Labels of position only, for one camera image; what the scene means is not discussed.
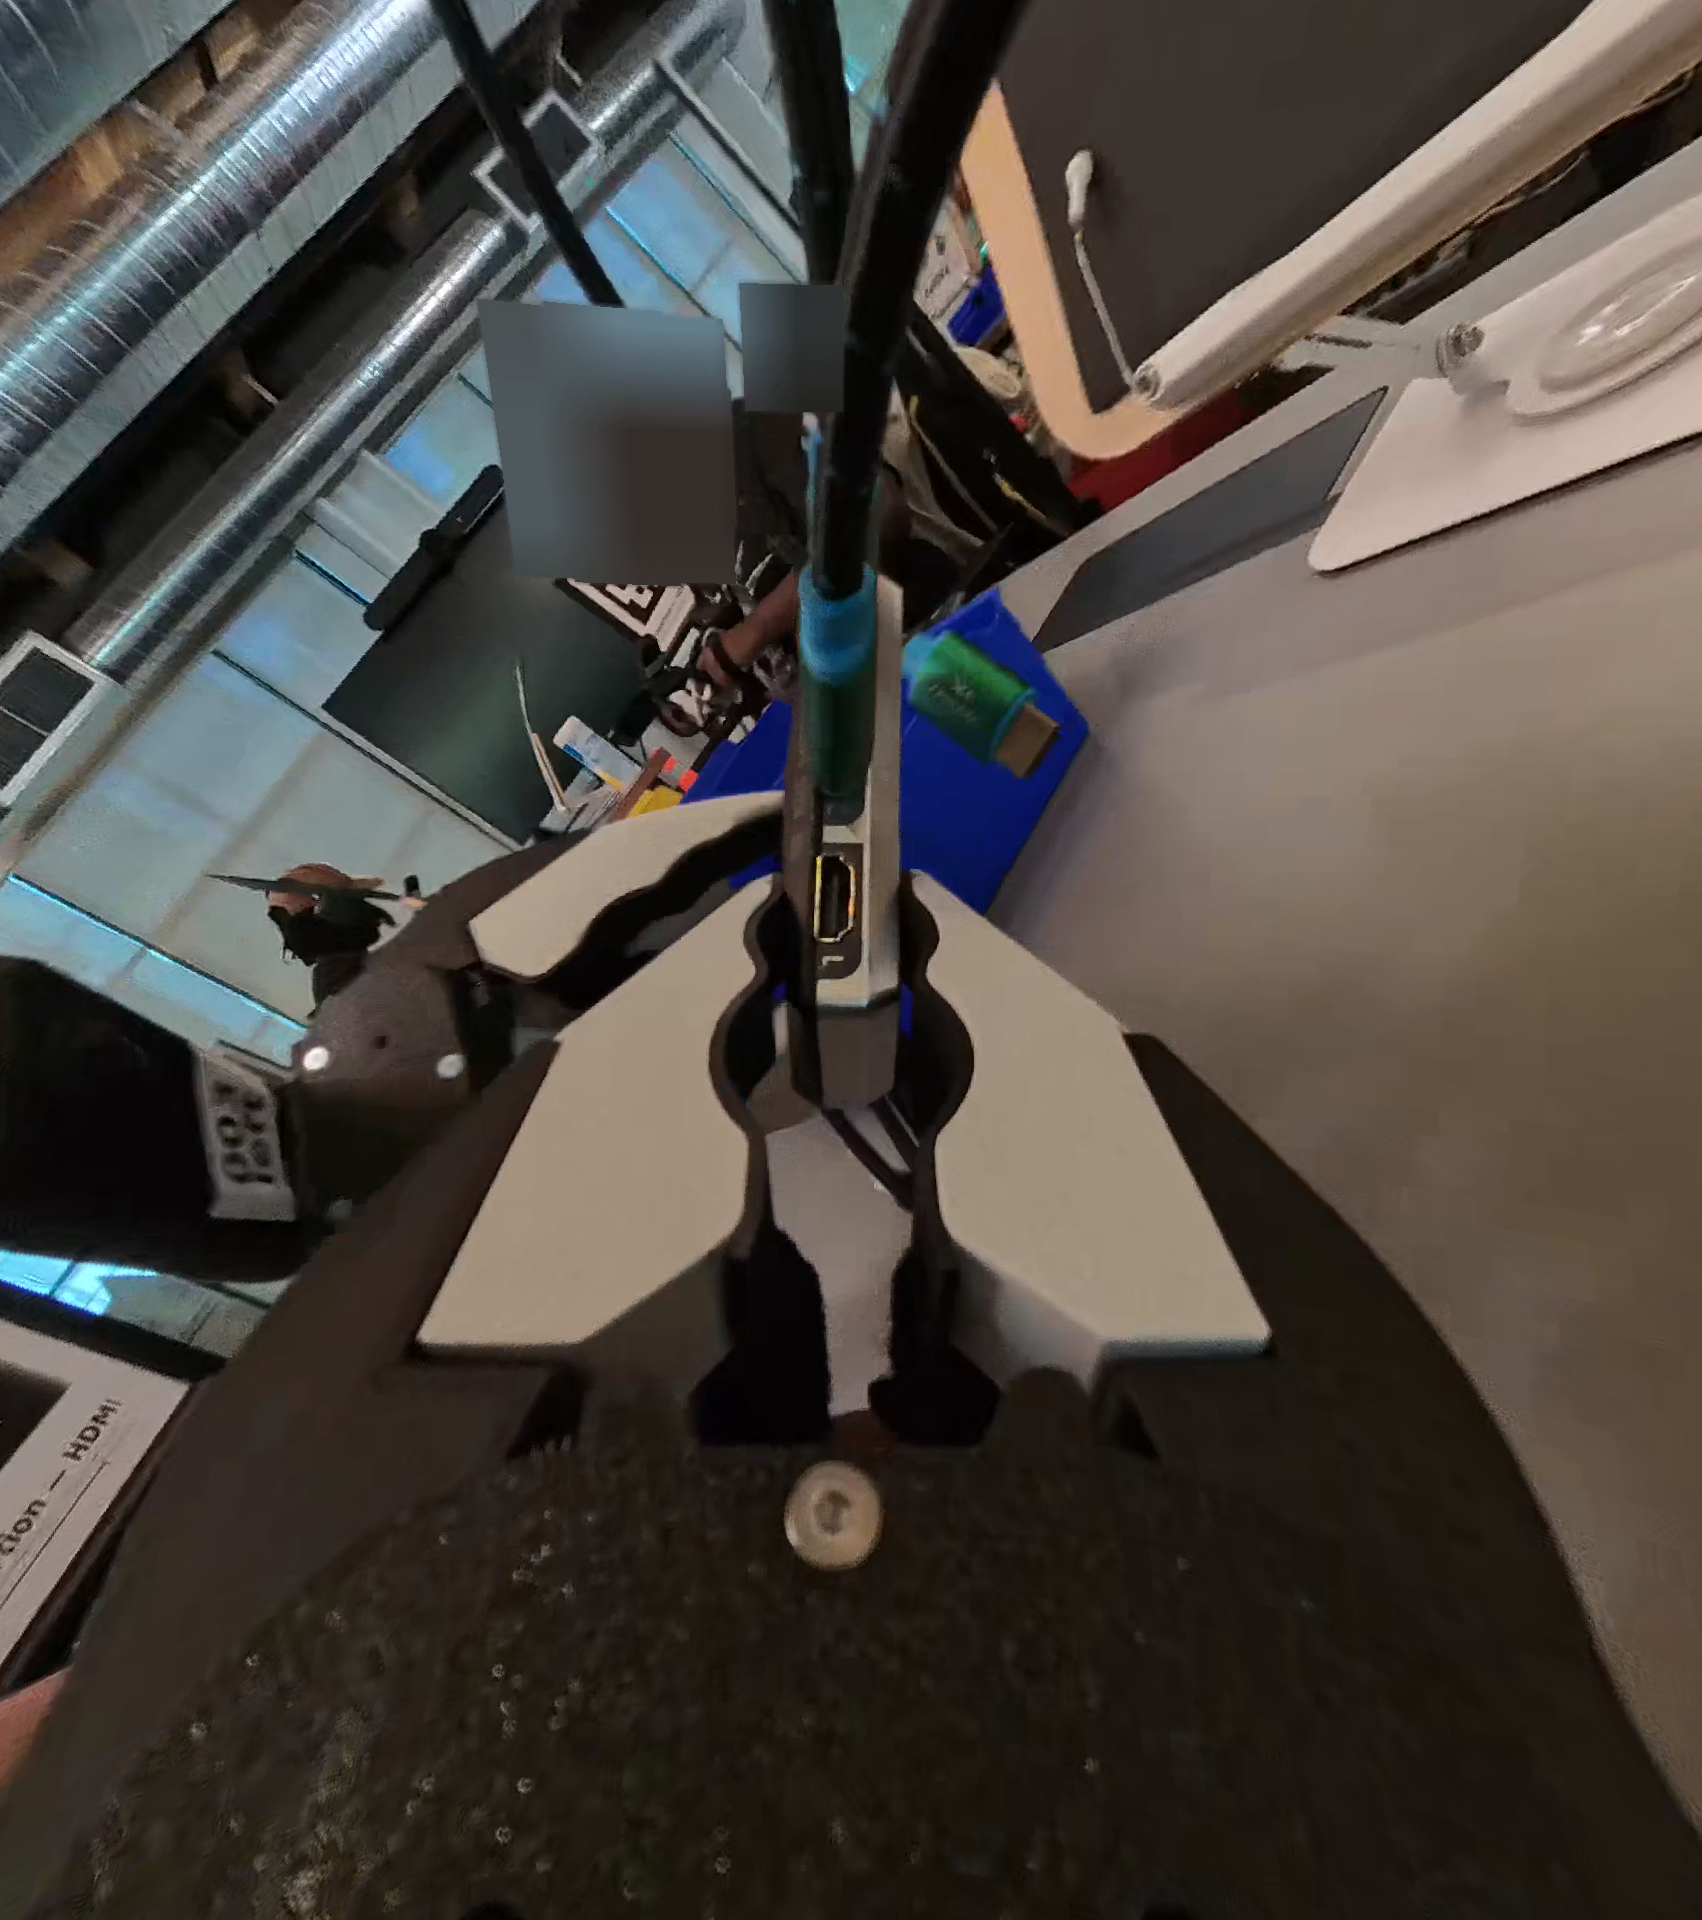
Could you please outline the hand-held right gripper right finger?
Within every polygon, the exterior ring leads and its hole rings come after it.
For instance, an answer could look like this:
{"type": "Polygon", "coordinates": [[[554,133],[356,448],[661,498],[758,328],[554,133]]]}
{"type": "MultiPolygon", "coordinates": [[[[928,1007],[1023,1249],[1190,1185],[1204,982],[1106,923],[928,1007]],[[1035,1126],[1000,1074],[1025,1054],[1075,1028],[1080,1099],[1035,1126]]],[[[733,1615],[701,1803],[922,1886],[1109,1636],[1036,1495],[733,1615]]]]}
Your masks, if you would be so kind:
{"type": "Polygon", "coordinates": [[[905,1442],[976,1442],[1032,1372],[1099,1402],[1127,1365],[1265,1355],[1125,1026],[932,875],[905,875],[901,932],[886,1128],[909,1240],[873,1413],[905,1442]]]}

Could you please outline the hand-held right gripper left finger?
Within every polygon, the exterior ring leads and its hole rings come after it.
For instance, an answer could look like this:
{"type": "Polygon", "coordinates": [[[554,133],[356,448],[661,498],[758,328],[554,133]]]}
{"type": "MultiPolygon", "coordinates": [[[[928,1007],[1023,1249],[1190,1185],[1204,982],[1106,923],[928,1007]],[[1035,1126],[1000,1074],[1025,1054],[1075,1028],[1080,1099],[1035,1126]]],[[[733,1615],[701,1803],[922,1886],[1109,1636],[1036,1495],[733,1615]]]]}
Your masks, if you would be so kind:
{"type": "Polygon", "coordinates": [[[699,1438],[831,1430],[814,1270],[746,1108],[790,910],[758,878],[569,1021],[417,1328],[431,1360],[661,1389],[699,1438]]]}

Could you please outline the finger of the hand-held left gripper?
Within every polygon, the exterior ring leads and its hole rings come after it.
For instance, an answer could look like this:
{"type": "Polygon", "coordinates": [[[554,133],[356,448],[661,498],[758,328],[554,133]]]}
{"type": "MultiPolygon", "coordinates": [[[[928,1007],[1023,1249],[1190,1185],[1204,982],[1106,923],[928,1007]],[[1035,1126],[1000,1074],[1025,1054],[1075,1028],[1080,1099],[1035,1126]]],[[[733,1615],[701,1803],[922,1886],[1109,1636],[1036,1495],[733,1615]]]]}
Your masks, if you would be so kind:
{"type": "Polygon", "coordinates": [[[715,881],[780,850],[782,794],[743,791],[607,821],[520,881],[469,920],[479,960],[541,979],[653,917],[696,900],[715,881]]]}

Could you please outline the black HDMI switch box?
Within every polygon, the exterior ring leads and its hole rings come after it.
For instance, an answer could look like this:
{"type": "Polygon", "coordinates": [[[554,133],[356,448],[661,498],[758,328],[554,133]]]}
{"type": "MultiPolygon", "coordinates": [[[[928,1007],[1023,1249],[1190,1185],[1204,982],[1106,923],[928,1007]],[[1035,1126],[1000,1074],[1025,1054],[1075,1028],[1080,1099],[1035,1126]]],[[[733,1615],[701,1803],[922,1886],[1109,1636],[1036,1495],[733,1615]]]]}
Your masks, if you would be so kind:
{"type": "Polygon", "coordinates": [[[813,771],[810,691],[799,691],[782,790],[790,1066],[839,1143],[901,1206],[917,1135],[894,1108],[905,1044],[901,920],[903,591],[873,586],[870,741],[861,799],[826,799],[813,771]]]}

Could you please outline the large blue plastic bin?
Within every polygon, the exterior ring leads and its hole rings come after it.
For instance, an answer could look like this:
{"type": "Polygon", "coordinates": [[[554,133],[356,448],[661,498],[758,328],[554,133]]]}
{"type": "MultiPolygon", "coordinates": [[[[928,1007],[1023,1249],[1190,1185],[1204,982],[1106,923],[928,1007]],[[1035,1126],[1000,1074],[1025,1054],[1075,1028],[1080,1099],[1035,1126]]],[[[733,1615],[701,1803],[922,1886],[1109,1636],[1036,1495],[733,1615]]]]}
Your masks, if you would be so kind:
{"type": "Polygon", "coordinates": [[[1089,739],[1085,715],[993,586],[905,640],[878,720],[895,732],[903,867],[987,912],[1089,739]]]}

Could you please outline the grey desk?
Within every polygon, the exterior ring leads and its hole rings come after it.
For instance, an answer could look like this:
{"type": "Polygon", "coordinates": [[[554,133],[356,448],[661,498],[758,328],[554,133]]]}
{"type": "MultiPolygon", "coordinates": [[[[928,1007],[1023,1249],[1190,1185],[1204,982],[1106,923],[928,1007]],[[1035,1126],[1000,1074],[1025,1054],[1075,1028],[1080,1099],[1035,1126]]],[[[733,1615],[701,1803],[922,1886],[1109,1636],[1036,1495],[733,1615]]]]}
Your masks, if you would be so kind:
{"type": "Polygon", "coordinates": [[[999,912],[1272,1328],[1120,1386],[1255,1569],[1197,1914],[1702,1914],[1702,438],[1319,578],[1319,373],[1008,583],[1089,717],[999,912]]]}

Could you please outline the black video bar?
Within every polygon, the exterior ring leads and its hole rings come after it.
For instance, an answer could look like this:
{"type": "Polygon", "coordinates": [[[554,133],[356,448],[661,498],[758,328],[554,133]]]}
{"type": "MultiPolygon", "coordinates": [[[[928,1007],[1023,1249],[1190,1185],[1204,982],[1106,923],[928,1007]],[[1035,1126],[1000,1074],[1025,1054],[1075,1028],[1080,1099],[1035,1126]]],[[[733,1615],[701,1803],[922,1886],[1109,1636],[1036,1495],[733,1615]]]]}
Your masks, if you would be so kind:
{"type": "Polygon", "coordinates": [[[362,608],[362,626],[376,634],[396,626],[454,570],[461,554],[492,515],[497,515],[502,501],[503,472],[499,463],[481,466],[472,484],[455,494],[452,507],[419,535],[411,556],[362,608]]]}

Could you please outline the small blue plastic bin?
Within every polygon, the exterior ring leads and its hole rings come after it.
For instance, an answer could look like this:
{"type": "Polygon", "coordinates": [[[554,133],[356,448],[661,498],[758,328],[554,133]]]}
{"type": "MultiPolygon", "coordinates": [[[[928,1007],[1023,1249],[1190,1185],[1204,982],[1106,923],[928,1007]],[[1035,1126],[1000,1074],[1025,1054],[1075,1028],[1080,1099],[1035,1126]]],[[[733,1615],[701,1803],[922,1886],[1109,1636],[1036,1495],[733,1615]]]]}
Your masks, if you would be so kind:
{"type": "Polygon", "coordinates": [[[952,344],[973,346],[981,352],[996,352],[1009,338],[1009,319],[1006,296],[993,274],[993,262],[985,253],[978,272],[970,276],[966,291],[959,294],[951,313],[940,321],[952,344]]]}

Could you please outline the black stand pole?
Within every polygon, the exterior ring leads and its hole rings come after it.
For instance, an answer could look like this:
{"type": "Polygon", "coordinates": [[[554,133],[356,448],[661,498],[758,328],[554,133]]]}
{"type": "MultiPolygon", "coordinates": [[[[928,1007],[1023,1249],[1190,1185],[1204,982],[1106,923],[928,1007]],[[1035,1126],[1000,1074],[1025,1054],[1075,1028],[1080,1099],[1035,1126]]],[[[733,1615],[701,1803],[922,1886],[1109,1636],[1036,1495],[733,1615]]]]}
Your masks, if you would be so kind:
{"type": "Polygon", "coordinates": [[[537,153],[521,116],[521,99],[494,61],[469,7],[465,1],[431,1],[428,9],[440,35],[452,49],[465,90],[472,94],[482,125],[494,136],[499,153],[515,168],[552,247],[562,255],[585,300],[597,305],[623,305],[599,253],[587,242],[574,208],[537,153]]]}

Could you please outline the white metal stand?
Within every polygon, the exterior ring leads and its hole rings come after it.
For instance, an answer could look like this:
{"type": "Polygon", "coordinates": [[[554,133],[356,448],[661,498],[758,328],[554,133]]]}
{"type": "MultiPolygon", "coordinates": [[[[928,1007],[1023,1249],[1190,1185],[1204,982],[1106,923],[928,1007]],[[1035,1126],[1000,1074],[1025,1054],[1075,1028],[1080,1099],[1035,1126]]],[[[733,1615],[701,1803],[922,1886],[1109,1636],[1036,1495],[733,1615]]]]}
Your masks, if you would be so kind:
{"type": "Polygon", "coordinates": [[[1702,187],[1639,217],[1529,292],[1476,319],[1347,319],[1352,300],[1627,108],[1702,61],[1699,1],[1576,4],[1529,28],[1533,49],[1490,77],[1439,53],[1439,24],[1403,98],[1431,126],[1404,157],[1339,187],[1331,211],[1226,291],[1127,372],[1130,389],[1184,413],[1284,348],[1408,373],[1308,565],[1335,573],[1702,435],[1702,187]]]}

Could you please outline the large black wall display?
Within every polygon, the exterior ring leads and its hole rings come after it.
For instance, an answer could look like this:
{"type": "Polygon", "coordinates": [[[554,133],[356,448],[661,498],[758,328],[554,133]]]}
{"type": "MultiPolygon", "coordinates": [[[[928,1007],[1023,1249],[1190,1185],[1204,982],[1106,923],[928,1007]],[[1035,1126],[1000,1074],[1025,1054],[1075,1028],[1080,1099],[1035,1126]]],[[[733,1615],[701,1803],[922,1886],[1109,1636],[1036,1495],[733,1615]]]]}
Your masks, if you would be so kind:
{"type": "Polygon", "coordinates": [[[565,590],[454,573],[368,649],[325,712],[511,841],[554,807],[569,717],[607,735],[644,688],[638,645],[565,590]]]}

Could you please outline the silver ceiling duct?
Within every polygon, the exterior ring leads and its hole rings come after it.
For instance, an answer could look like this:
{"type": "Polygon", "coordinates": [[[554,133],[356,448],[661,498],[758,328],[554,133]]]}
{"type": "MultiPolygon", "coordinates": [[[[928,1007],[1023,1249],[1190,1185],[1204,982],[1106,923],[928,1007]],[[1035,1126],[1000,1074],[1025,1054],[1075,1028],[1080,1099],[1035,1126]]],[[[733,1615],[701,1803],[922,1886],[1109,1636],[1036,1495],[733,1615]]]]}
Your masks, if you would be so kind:
{"type": "Polygon", "coordinates": [[[428,4],[299,4],[0,285],[0,547],[454,90],[428,4]]]}
{"type": "MultiPolygon", "coordinates": [[[[561,178],[578,221],[657,151],[689,98],[733,53],[742,1],[661,4],[568,99],[590,145],[561,178]]],[[[208,642],[310,505],[358,453],[386,444],[476,346],[479,302],[557,261],[513,178],[479,184],[396,285],[332,346],[290,397],[199,488],[59,637],[66,653],[128,688],[208,642]]]]}

